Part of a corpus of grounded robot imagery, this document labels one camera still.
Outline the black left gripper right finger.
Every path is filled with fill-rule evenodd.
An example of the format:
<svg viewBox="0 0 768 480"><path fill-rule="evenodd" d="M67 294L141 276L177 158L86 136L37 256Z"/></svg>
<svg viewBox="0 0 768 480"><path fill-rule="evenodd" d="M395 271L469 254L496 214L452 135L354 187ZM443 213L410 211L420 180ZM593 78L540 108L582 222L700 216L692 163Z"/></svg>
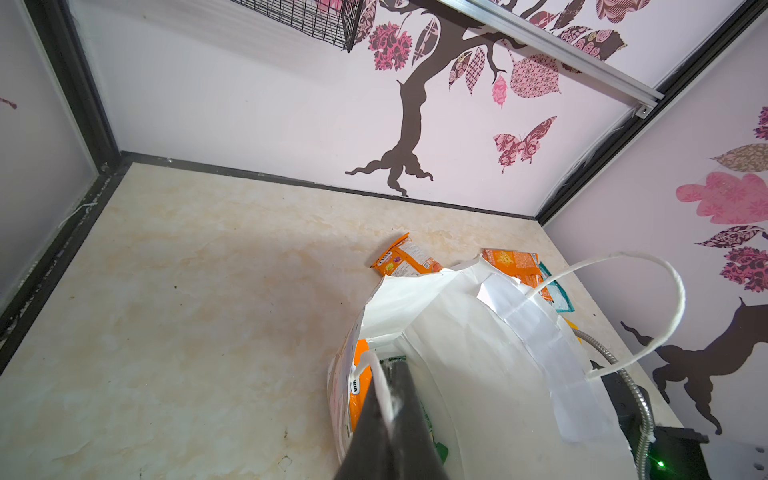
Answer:
<svg viewBox="0 0 768 480"><path fill-rule="evenodd" d="M384 369L391 395L385 479L448 479L431 439L408 364Z"/></svg>

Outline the green Fox's candy bag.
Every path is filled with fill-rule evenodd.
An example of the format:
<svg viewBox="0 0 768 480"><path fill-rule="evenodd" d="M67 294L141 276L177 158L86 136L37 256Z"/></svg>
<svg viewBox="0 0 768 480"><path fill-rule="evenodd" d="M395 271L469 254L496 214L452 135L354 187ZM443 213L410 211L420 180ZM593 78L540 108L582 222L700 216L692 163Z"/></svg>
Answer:
<svg viewBox="0 0 768 480"><path fill-rule="evenodd" d="M449 456L449 449L446 445L436 440L434 436L434 428L433 423L431 422L431 419L427 413L426 408L424 407L423 403L420 403L420 407L423 412L424 420L426 423L427 433L430 438L430 441L432 442L433 446L435 447L435 450L438 454L438 457L440 459L440 462L442 465L444 465L447 461L447 458Z"/></svg>

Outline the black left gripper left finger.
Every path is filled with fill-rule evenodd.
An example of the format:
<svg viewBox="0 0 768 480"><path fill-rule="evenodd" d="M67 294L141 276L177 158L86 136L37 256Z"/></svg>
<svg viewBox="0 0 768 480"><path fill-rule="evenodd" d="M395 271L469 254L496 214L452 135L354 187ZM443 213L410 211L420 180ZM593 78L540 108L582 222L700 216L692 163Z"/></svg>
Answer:
<svg viewBox="0 0 768 480"><path fill-rule="evenodd" d="M358 367L371 369L368 389L357 429L335 479L395 479L394 435L395 404L390 386L374 353L363 353Z"/></svg>

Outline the white paper bag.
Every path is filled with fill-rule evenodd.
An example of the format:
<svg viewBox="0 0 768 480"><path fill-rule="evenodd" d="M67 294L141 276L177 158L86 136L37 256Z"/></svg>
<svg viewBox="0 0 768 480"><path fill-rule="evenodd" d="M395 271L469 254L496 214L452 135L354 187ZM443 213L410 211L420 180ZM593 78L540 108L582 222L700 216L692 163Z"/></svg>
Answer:
<svg viewBox="0 0 768 480"><path fill-rule="evenodd" d="M405 361L416 394L446 445L448 479L638 479L634 457L587 333L483 259L381 280L328 371L340 466L353 434L349 394L356 344L384 370Z"/></svg>

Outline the pink yellow Fox's candy bag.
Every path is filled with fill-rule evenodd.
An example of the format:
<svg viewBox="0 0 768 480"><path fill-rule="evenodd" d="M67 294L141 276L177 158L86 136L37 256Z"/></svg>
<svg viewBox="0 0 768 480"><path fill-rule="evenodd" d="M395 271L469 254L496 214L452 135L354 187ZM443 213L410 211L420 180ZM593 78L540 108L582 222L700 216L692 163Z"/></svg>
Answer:
<svg viewBox="0 0 768 480"><path fill-rule="evenodd" d="M362 354L369 350L369 344L365 339L360 339L357 342L352 363L353 369L350 377L349 394L349 425L352 433L354 433L357 428L372 380L371 368L366 367L365 369L362 369L359 367Z"/></svg>

